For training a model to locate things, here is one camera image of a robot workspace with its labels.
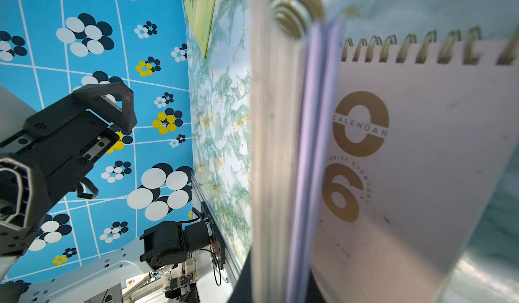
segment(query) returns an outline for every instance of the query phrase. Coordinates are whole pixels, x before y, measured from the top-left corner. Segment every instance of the metal coil ring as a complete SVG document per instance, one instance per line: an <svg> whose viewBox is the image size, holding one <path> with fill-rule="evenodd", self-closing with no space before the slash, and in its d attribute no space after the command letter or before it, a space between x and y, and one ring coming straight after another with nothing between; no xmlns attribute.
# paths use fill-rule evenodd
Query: metal coil ring
<svg viewBox="0 0 519 303"><path fill-rule="evenodd" d="M377 45L382 44L382 39L378 35L373 35L373 37L371 38L370 43L367 46L366 59L364 60L364 62L371 62L371 60L373 59L373 48L375 47L375 43Z"/></svg>
<svg viewBox="0 0 519 303"><path fill-rule="evenodd" d="M445 43L443 43L440 52L438 53L437 63L446 65L451 62L453 57L453 46L454 43L461 41L461 31L460 30L452 30L447 34L447 38L445 39Z"/></svg>
<svg viewBox="0 0 519 303"><path fill-rule="evenodd" d="M355 50L353 62L358 62L360 58L360 48L363 46L367 46L366 39L360 39L359 44L357 45L357 49Z"/></svg>
<svg viewBox="0 0 519 303"><path fill-rule="evenodd" d="M514 36L508 41L503 52L499 55L496 64L498 66L510 66L515 60L515 50L519 45L519 26L515 30Z"/></svg>
<svg viewBox="0 0 519 303"><path fill-rule="evenodd" d="M409 46L411 43L416 43L416 35L415 34L408 34L404 39L404 44L402 44L402 47L400 48L400 51L398 51L397 55L397 63L404 63L405 59L407 57L407 50L409 49Z"/></svg>
<svg viewBox="0 0 519 303"><path fill-rule="evenodd" d="M429 44L436 42L436 37L438 36L438 33L436 30L432 30L425 36L424 43L422 44L422 47L416 54L416 61L415 63L425 63L425 60L427 60L427 48L429 47Z"/></svg>
<svg viewBox="0 0 519 303"><path fill-rule="evenodd" d="M396 35L390 35L386 38L384 41L384 44L382 46L382 50L380 50L380 60L379 62L387 62L389 57L389 46L394 45L397 43L397 36Z"/></svg>
<svg viewBox="0 0 519 303"><path fill-rule="evenodd" d="M473 55L474 49L474 40L482 39L481 28L479 26L472 27L469 30L469 35L467 36L467 42L465 42L465 47L463 50L463 64L464 65L476 65L480 57Z"/></svg>
<svg viewBox="0 0 519 303"><path fill-rule="evenodd" d="M344 46L342 47L341 62L346 61L346 58L348 57L349 46L354 46L354 41L351 38L348 38L346 41L344 41Z"/></svg>

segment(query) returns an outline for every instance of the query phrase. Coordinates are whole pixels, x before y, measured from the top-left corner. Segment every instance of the yellow circle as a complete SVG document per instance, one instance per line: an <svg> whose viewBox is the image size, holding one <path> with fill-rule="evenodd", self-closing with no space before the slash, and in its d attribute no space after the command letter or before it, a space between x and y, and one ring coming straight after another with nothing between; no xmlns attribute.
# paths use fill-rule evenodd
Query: yellow circle
<svg viewBox="0 0 519 303"><path fill-rule="evenodd" d="M125 144L122 142L122 141L117 141L115 144L114 144L114 148L115 150L121 150L122 148L125 147Z"/></svg>
<svg viewBox="0 0 519 303"><path fill-rule="evenodd" d="M159 121L158 119L156 119L156 120L153 121L152 125L153 125L154 128L158 129L159 127L162 126L162 122Z"/></svg>

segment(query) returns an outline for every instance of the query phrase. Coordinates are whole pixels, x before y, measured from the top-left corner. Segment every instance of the green marble surface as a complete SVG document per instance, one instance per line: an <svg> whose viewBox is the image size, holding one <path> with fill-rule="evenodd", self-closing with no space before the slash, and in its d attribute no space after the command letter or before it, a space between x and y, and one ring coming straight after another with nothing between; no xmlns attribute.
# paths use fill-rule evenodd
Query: green marble surface
<svg viewBox="0 0 519 303"><path fill-rule="evenodd" d="M341 16L345 38L480 25L487 39L508 39L519 23L519 0L323 0L328 18ZM207 58L187 26L194 169L230 251L243 264L251 245L250 28L248 0L216 0Z"/></svg>

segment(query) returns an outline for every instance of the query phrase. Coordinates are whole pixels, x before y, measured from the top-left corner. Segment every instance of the cable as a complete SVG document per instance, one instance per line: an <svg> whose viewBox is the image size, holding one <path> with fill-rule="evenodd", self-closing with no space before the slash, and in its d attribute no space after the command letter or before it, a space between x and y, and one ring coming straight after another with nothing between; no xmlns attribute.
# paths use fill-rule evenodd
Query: cable
<svg viewBox="0 0 519 303"><path fill-rule="evenodd" d="M191 222L198 221L199 219L200 219L200 216L197 217L197 218L194 218L192 220L188 220L188 221L178 221L177 223L191 223Z"/></svg>
<svg viewBox="0 0 519 303"><path fill-rule="evenodd" d="M214 257L214 264L213 264L214 282L217 284L217 286L222 285L222 270L220 269L220 267L218 265L217 255L214 252L212 252L211 250L208 250L208 249L199 249L199 250L209 251L211 254L213 254L213 257ZM217 272L214 271L215 267L218 268L218 273L220 274L220 282L219 283L217 282Z"/></svg>

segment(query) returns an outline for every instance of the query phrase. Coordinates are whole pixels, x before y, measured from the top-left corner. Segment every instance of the black wire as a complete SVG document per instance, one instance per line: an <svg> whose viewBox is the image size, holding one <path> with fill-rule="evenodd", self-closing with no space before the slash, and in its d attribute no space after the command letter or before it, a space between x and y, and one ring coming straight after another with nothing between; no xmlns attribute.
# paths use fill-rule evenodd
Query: black wire
<svg viewBox="0 0 519 303"><path fill-rule="evenodd" d="M214 282L217 284L217 286L222 285L222 270L220 269L220 266L218 264L217 255L214 252L212 252L211 250L208 250L208 249L199 249L199 250L209 251L210 253L213 254L213 257L214 257L214 264L213 264ZM218 273L220 274L220 282L219 283L217 282L217 272L214 271L215 267L218 268Z"/></svg>
<svg viewBox="0 0 519 303"><path fill-rule="evenodd" d="M104 292L104 296L103 296L103 299L101 300L101 303L104 303L104 299L107 297L108 290L109 290L109 289L107 289L107 291Z"/></svg>
<svg viewBox="0 0 519 303"><path fill-rule="evenodd" d="M178 221L177 223L191 223L191 222L198 221L199 219L200 219L200 216L197 217L197 218L194 218L192 220L188 220L188 221Z"/></svg>

